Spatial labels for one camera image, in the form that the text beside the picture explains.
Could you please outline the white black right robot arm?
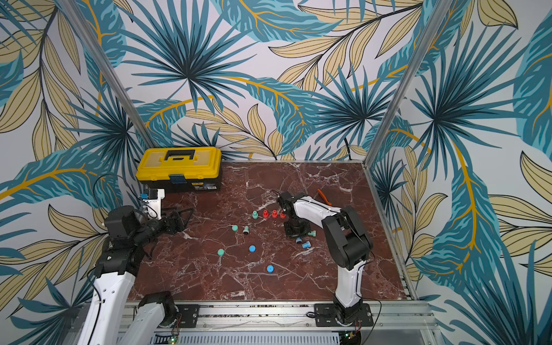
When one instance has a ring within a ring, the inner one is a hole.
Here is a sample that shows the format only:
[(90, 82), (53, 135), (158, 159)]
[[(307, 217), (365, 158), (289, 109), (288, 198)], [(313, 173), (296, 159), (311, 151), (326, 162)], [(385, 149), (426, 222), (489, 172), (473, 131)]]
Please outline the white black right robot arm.
[(334, 317), (339, 324), (348, 326), (362, 310), (362, 274), (373, 249), (363, 221), (351, 206), (328, 206), (303, 193), (282, 192), (277, 202), (287, 217), (287, 237), (306, 235), (312, 224), (322, 228), (329, 253), (338, 266)]

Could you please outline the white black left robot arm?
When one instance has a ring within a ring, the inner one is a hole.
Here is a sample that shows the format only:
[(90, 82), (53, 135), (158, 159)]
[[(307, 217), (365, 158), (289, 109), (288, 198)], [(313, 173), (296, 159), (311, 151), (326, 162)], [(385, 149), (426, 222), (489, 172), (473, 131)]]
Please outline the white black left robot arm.
[(99, 257), (93, 275), (93, 297), (79, 344), (149, 344), (159, 328), (170, 330), (173, 344), (183, 314), (170, 292), (146, 295), (124, 336), (119, 336), (124, 308), (135, 284), (145, 247), (164, 234), (185, 231), (189, 218), (173, 209), (160, 218), (149, 218), (133, 206), (122, 206), (108, 213), (105, 225), (109, 244)]

